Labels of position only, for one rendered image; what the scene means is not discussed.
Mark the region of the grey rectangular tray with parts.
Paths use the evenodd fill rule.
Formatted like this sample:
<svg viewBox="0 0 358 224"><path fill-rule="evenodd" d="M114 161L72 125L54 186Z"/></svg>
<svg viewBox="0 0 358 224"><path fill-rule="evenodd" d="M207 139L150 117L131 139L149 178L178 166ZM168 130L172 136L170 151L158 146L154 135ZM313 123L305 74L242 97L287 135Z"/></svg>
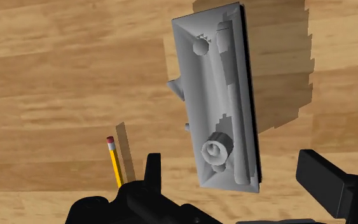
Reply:
<svg viewBox="0 0 358 224"><path fill-rule="evenodd" d="M261 163L245 8L231 3L172 20L200 186L259 192Z"/></svg>

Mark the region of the yellow pencil with red eraser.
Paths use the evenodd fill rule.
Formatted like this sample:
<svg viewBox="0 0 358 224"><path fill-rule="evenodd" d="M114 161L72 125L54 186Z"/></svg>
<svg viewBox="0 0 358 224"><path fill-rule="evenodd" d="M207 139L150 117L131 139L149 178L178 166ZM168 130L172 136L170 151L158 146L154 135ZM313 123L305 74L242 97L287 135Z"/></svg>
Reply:
<svg viewBox="0 0 358 224"><path fill-rule="evenodd" d="M112 164L113 164L116 183L117 183L118 188L120 188L122 186L122 184L123 184L123 176L122 176L122 171L121 171L121 167L120 167L118 154L117 154L117 151L116 151L116 145L115 145L114 137L113 136L108 136L108 137L106 137L106 141L107 141L107 146L109 148L109 154L111 156L111 161L112 161Z"/></svg>

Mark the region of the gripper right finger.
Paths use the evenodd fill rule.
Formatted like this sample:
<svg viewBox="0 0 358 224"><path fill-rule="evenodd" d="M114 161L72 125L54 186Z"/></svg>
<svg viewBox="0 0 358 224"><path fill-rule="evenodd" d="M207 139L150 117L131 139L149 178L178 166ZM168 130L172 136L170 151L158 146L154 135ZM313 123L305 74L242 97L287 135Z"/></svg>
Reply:
<svg viewBox="0 0 358 224"><path fill-rule="evenodd" d="M307 149L299 151L296 180L333 218L358 224L358 175Z"/></svg>

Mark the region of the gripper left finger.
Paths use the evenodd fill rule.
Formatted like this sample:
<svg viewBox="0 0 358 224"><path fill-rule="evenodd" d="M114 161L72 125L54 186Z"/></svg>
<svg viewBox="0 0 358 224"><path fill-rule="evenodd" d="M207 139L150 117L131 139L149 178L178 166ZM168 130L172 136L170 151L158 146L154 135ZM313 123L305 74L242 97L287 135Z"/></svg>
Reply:
<svg viewBox="0 0 358 224"><path fill-rule="evenodd" d="M150 153L142 181L122 185L111 202L101 196L77 200L65 224L222 224L191 204L176 204L161 189L161 154Z"/></svg>

